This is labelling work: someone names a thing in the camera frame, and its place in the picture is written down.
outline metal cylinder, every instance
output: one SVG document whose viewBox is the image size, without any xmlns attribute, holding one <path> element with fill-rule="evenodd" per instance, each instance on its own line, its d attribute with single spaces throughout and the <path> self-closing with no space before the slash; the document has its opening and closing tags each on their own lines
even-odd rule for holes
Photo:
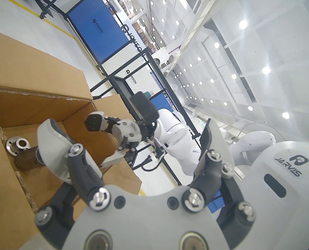
<svg viewBox="0 0 309 250">
<path fill-rule="evenodd" d="M 41 159 L 38 146 L 20 152 L 15 157 L 14 164 L 21 171 L 28 171 L 45 166 Z"/>
</svg>

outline box on shelf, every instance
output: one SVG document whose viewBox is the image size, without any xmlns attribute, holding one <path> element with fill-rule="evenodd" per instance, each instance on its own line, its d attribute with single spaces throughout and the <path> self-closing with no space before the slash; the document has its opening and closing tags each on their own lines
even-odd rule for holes
<svg viewBox="0 0 309 250">
<path fill-rule="evenodd" d="M 117 144 L 111 134 L 85 128 L 87 115 L 98 110 L 131 119 L 119 95 L 93 101 L 82 71 L 0 33 L 0 250 L 19 249 L 38 233 L 33 212 L 62 184 L 46 167 L 19 171 L 6 140 L 22 136 L 34 147 L 39 124 L 52 117 L 100 165 Z M 141 184 L 124 160 L 103 180 L 134 194 Z M 84 207 L 82 200 L 75 204 L 74 218 Z"/>
</svg>

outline metal screw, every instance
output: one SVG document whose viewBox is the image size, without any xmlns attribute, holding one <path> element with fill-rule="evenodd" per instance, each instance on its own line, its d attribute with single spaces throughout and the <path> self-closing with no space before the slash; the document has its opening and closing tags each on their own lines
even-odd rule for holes
<svg viewBox="0 0 309 250">
<path fill-rule="evenodd" d="M 52 209 L 51 207 L 46 207 L 45 209 L 37 212 L 35 214 L 35 223 L 36 225 L 45 225 L 51 218 L 52 215 Z"/>
<path fill-rule="evenodd" d="M 223 163 L 222 169 L 221 169 L 221 175 L 223 178 L 229 179 L 234 176 L 234 170 L 231 164 L 229 163 Z"/>
<path fill-rule="evenodd" d="M 73 145 L 73 146 L 71 146 L 71 148 L 70 148 L 70 152 L 71 152 L 72 154 L 76 154 L 76 153 L 78 153 L 79 149 L 80 149 L 80 147 L 79 147 L 78 145 Z"/>
<path fill-rule="evenodd" d="M 201 198 L 196 193 L 190 194 L 188 200 L 193 206 L 198 206 L 201 203 Z"/>
<path fill-rule="evenodd" d="M 250 222 L 255 221 L 256 213 L 255 213 L 254 209 L 252 208 L 252 206 L 247 201 L 243 201 L 243 202 L 239 203 L 238 209 L 241 212 L 243 212 L 243 214 L 246 216 L 246 219 L 248 221 L 250 221 Z"/>
<path fill-rule="evenodd" d="M 186 208 L 191 212 L 200 212 L 205 206 L 202 194 L 194 188 L 189 189 L 188 199 L 184 201 Z"/>
<path fill-rule="evenodd" d="M 110 203 L 110 194 L 109 191 L 101 187 L 98 192 L 93 195 L 92 200 L 90 201 L 90 207 L 95 211 L 101 211 L 105 209 Z"/>
<path fill-rule="evenodd" d="M 211 157 L 217 160 L 220 158 L 220 154 L 216 153 L 215 151 L 211 151 Z"/>
</svg>

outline white pegboard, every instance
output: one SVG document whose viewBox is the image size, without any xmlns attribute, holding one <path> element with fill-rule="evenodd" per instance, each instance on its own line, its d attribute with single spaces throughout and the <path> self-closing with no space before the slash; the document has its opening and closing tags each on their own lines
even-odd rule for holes
<svg viewBox="0 0 309 250">
<path fill-rule="evenodd" d="M 129 44 L 112 58 L 108 59 L 105 63 L 103 63 L 102 67 L 108 74 L 111 74 L 113 71 L 120 68 L 124 63 L 128 62 L 132 57 L 137 54 L 138 52 L 133 48 L 133 44 Z M 139 57 L 122 71 L 120 71 L 116 76 L 123 78 L 128 74 L 127 71 L 132 72 L 143 63 L 144 61 L 142 57 Z M 134 93 L 137 93 L 139 91 L 153 91 L 153 93 L 156 94 L 160 91 L 157 83 L 152 78 L 149 70 L 147 70 L 146 67 L 142 68 L 131 77 L 127 78 L 126 81 Z"/>
</svg>

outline yellow floor line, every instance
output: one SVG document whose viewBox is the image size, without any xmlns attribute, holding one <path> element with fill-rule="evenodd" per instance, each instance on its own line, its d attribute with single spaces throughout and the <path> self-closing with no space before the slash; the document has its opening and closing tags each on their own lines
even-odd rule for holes
<svg viewBox="0 0 309 250">
<path fill-rule="evenodd" d="M 141 196 L 146 196 L 142 189 L 139 189 L 139 194 L 140 194 Z"/>
<path fill-rule="evenodd" d="M 9 2 L 11 2 L 12 4 L 21 7 L 23 10 L 31 13 L 32 15 L 40 18 L 40 15 L 35 13 L 34 11 L 30 10 L 29 8 L 25 7 L 24 5 L 20 4 L 19 2 L 15 1 L 15 0 L 8 0 Z M 58 27 L 57 25 L 55 25 L 54 23 L 52 23 L 51 21 L 48 21 L 47 19 L 43 19 L 44 22 L 46 22 L 47 24 L 50 24 L 51 26 L 53 26 L 54 28 L 58 29 L 59 31 L 63 32 L 64 34 L 66 34 L 67 36 L 71 37 L 72 39 L 74 39 L 78 45 L 81 47 L 81 49 L 83 50 L 84 54 L 86 55 L 86 57 L 88 58 L 88 60 L 91 62 L 91 64 L 93 65 L 93 67 L 95 68 L 95 70 L 97 71 L 97 73 L 99 74 L 99 76 L 101 77 L 101 79 L 104 79 L 103 75 L 101 74 L 101 72 L 99 70 L 97 70 L 97 68 L 95 67 L 95 64 L 93 63 L 92 59 L 90 58 L 90 56 L 88 55 L 87 51 L 85 51 L 83 45 L 80 43 L 80 41 L 78 40 L 77 37 L 71 35 L 70 33 L 66 32 L 65 30 L 61 29 L 60 27 Z M 173 182 L 173 184 L 175 185 L 175 187 L 177 187 L 177 183 L 176 181 L 172 178 L 171 174 L 168 172 L 168 170 L 166 169 L 166 167 L 163 167 L 161 165 L 161 168 L 166 172 L 166 174 L 168 175 L 169 179 Z M 139 191 L 139 193 L 142 195 L 144 194 L 144 192 L 142 190 Z"/>
</svg>

